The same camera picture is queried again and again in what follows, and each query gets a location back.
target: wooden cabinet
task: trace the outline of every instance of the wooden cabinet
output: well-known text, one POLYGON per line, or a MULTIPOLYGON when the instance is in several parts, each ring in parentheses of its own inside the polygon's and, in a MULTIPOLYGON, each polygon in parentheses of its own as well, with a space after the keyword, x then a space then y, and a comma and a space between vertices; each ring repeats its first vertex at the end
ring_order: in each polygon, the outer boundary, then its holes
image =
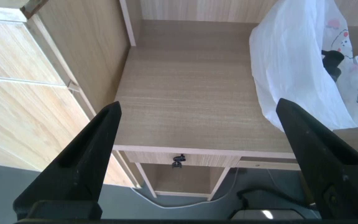
MULTIPOLYGON (((211 200, 231 167, 299 170, 285 134, 262 115, 250 65, 250 33, 276 2, 121 0, 132 47, 114 149, 155 197, 211 200), (188 159, 172 169, 180 154, 188 159)), ((358 55, 358 1, 336 3, 358 55)), ((358 150, 358 128, 335 132, 358 150)))
MULTIPOLYGON (((298 170, 251 74, 276 2, 0 0, 0 165, 42 170, 118 100, 107 184, 211 200, 231 167, 298 170)), ((358 55, 358 1, 336 3, 358 55)), ((358 150, 358 128, 336 133, 358 150)))
MULTIPOLYGON (((129 50, 115 0, 0 0, 0 165, 43 170, 114 101, 129 50)), ((140 187, 124 154, 105 184, 140 187)))

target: wooden desk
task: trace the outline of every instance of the wooden desk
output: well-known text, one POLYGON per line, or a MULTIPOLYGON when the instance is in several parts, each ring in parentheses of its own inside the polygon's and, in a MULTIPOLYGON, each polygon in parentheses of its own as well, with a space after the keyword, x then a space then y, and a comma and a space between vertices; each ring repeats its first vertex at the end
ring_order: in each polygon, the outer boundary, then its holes
MULTIPOLYGON (((210 200, 230 167, 299 169, 257 100, 249 55, 257 24, 141 24, 116 95, 122 119, 114 149, 137 164, 155 196, 210 200), (180 154, 187 161, 172 169, 180 154)), ((358 54, 358 27, 350 34, 358 54)), ((358 150, 358 128, 336 133, 358 150)))

